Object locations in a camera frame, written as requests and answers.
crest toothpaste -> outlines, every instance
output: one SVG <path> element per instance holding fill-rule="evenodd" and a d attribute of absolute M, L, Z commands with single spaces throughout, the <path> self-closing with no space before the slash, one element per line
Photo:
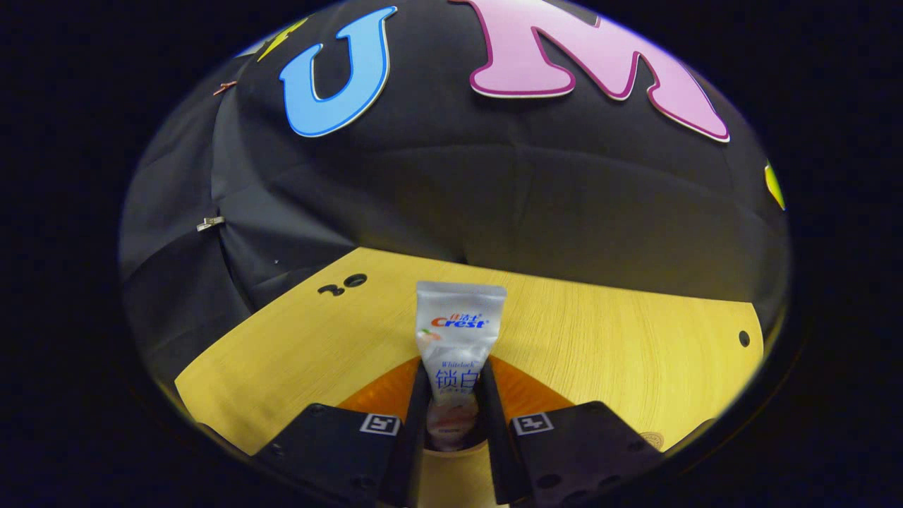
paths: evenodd
<path fill-rule="evenodd" d="M 500 286 L 417 283 L 414 336 L 433 390 L 426 428 L 441 451 L 461 449 L 476 425 L 473 387 L 498 339 L 506 297 Z"/>

wooden table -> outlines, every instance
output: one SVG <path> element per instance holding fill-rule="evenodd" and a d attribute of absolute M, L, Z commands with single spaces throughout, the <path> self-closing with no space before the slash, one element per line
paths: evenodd
<path fill-rule="evenodd" d="M 350 275 L 368 280 L 320 294 Z M 507 288 L 499 358 L 569 401 L 601 400 L 668 449 L 740 394 L 762 358 L 752 304 L 669 296 L 355 249 L 258 311 L 176 379 L 191 415 L 253 455 L 313 402 L 339 406 L 414 343 L 418 280 Z M 749 345 L 739 333 L 749 334 Z M 494 506 L 489 457 L 424 458 L 423 506 Z"/>

pink letter m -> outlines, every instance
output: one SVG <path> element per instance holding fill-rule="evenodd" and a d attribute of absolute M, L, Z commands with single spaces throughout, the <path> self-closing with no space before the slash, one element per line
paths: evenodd
<path fill-rule="evenodd" d="M 727 126 L 684 66 L 629 30 L 599 16 L 590 26 L 543 0 L 451 1 L 470 4 L 486 35 L 489 61 L 470 75 L 470 85 L 480 94 L 517 99 L 570 93 L 574 76 L 549 61 L 539 41 L 542 33 L 615 100 L 630 96 L 643 57 L 656 81 L 647 94 L 659 111 L 712 139 L 731 140 Z"/>

black background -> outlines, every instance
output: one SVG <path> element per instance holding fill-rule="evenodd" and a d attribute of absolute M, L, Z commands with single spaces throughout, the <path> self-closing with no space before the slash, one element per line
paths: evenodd
<path fill-rule="evenodd" d="M 889 290 L 900 276 L 887 261 L 898 258 L 890 28 L 900 9 L 743 4 L 590 4 L 747 115 L 782 184 L 796 250 L 786 334 L 805 347 L 782 390 L 644 504 L 898 505 Z M 12 6 L 7 128 L 22 141 L 5 164 L 20 205 L 8 215 L 5 505 L 292 502 L 175 417 L 146 410 L 160 401 L 124 381 L 137 363 L 116 289 L 116 229 L 131 170 L 164 116 L 225 59 L 321 5 Z"/>

black cloth backdrop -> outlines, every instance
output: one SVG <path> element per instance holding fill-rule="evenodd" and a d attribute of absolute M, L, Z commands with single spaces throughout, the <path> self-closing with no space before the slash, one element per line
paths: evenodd
<path fill-rule="evenodd" d="M 148 146 L 126 197 L 119 257 L 126 312 L 155 377 L 172 386 L 226 331 L 357 246 L 749 301 L 771 328 L 787 297 L 790 248 L 764 181 L 768 155 L 692 70 L 730 143 L 656 111 L 642 60 L 619 102 L 546 40 L 552 62 L 577 79 L 572 93 L 481 96 L 469 83 L 487 60 L 473 9 L 402 0 L 386 20 L 391 68 L 379 99 L 327 136 L 296 135 L 281 69 L 322 42 L 315 84 L 321 97 L 338 92 L 349 57 L 336 32 L 386 5 L 330 6 L 260 62 L 266 44 L 225 63 Z M 220 215 L 224 224 L 195 230 Z"/>

